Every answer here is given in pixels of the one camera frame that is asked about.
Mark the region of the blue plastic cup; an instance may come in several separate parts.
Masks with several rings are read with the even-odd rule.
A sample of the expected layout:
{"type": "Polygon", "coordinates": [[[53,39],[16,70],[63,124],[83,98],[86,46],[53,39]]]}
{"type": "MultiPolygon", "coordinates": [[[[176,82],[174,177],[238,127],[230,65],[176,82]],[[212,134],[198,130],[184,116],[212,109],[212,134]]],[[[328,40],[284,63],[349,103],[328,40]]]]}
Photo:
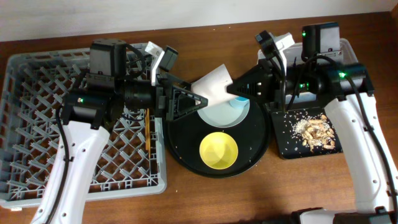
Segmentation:
{"type": "Polygon", "coordinates": [[[236,109],[244,108],[249,103],[249,99],[244,97],[236,97],[229,101],[229,104],[236,109]]]}

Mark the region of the pink plastic cup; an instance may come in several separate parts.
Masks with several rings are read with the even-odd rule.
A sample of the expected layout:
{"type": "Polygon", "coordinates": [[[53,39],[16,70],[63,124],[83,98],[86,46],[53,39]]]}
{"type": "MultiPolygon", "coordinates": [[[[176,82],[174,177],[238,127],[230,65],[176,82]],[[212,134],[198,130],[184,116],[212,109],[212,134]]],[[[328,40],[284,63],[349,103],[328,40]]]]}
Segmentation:
{"type": "Polygon", "coordinates": [[[191,91],[197,95],[205,97],[208,100],[207,107],[212,107],[237,97],[236,95],[227,92],[227,86],[232,83],[233,80],[225,64],[222,64],[204,77],[192,83],[191,91]]]}

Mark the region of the wooden chopstick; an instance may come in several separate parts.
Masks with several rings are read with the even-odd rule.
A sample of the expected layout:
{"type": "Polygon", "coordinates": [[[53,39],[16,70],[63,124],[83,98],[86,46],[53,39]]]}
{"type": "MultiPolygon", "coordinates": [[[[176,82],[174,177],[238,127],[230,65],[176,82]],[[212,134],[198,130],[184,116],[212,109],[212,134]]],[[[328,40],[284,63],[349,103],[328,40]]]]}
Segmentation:
{"type": "Polygon", "coordinates": [[[150,153],[150,139],[149,139],[149,137],[150,137],[150,127],[149,127],[149,123],[150,123],[150,118],[149,118],[149,110],[148,109],[146,109],[146,112],[145,112],[145,119],[144,119],[144,122],[145,122],[145,144],[146,144],[146,151],[148,152],[148,153],[150,153]]]}
{"type": "Polygon", "coordinates": [[[146,109],[145,117],[145,134],[146,134],[146,150],[148,152],[148,159],[150,159],[150,110],[146,109]]]}

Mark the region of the yellow plastic bowl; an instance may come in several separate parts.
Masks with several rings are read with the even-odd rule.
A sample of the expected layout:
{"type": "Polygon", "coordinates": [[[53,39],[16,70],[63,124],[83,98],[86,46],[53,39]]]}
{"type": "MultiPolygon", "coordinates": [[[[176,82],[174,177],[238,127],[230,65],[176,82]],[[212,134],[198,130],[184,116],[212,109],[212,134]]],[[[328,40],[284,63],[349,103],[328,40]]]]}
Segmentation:
{"type": "Polygon", "coordinates": [[[214,132],[201,140],[199,154],[208,167],[224,170],[236,162],[239,149],[236,141],[229,134],[214,132]]]}

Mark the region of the food scraps pile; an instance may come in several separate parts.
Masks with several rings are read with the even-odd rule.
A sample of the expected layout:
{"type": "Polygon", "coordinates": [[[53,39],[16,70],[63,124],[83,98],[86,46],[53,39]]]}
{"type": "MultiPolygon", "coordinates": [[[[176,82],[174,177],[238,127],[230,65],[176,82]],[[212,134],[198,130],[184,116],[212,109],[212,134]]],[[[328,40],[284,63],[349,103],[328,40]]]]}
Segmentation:
{"type": "Polygon", "coordinates": [[[292,137],[312,154],[318,149],[331,151],[337,147],[335,130],[325,114],[297,119],[292,126],[292,137]]]}

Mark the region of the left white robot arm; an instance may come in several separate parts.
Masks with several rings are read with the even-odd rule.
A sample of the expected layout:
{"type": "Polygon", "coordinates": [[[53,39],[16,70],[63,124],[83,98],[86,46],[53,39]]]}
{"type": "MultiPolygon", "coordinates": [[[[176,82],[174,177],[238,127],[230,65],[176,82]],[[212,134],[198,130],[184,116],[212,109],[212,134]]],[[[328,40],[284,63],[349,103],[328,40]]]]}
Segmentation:
{"type": "Polygon", "coordinates": [[[82,221],[95,167],[124,110],[150,109],[174,121],[208,105],[189,83],[170,74],[177,56],[173,48],[152,42],[140,51],[123,40],[93,41],[89,70],[55,112],[60,140],[34,223],[82,221]]]}

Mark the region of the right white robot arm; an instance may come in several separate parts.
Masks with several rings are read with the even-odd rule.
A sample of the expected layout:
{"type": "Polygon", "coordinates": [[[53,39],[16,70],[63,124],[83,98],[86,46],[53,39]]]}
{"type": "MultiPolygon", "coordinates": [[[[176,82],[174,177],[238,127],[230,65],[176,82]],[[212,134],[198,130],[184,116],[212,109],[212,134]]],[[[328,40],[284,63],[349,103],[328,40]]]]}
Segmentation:
{"type": "Polygon", "coordinates": [[[271,113],[321,108],[337,132],[353,180],[356,210],[297,210],[278,223],[396,223],[397,168],[382,133],[374,87],[360,63],[345,65],[335,22],[302,28],[301,58],[289,65],[290,34],[256,36],[257,65],[227,87],[233,95],[266,105],[271,113]]]}

